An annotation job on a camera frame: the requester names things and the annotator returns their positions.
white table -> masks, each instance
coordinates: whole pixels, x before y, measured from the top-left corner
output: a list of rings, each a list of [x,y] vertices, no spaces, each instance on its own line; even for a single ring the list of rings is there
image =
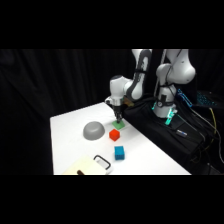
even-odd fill
[[[83,137],[85,125],[92,121],[100,122],[106,130],[97,141]],[[61,175],[85,155],[100,155],[111,163],[110,175],[190,175],[126,120],[121,138],[112,141],[109,132],[114,129],[113,121],[114,112],[105,103],[51,118],[54,174]],[[114,146],[124,146],[124,161],[115,161]]]

teal cube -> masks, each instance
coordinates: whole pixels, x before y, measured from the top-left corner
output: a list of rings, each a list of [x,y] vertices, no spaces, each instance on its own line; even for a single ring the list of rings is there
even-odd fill
[[[124,160],[124,159],[125,159],[124,147],[116,146],[115,147],[115,160]]]

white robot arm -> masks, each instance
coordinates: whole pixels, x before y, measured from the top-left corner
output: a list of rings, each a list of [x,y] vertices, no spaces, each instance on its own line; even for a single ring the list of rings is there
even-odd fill
[[[136,59],[134,79],[126,79],[123,76],[113,77],[110,80],[111,96],[105,101],[113,106],[118,123],[122,120],[121,106],[124,96],[127,96],[132,102],[141,99],[143,96],[145,76],[151,62],[152,49],[133,49],[132,53]]]
[[[160,91],[154,113],[160,118],[169,118],[170,111],[176,109],[174,99],[177,91],[173,84],[188,84],[196,75],[189,60],[189,49],[168,49],[167,58],[170,64],[157,69]]]

black curtain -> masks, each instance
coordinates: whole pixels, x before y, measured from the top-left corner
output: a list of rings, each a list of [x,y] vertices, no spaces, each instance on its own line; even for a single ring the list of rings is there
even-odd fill
[[[153,52],[152,93],[162,49]],[[195,49],[200,88],[223,94],[223,49]],[[130,49],[0,50],[0,174],[53,174],[50,117],[103,102],[115,75],[133,78]]]

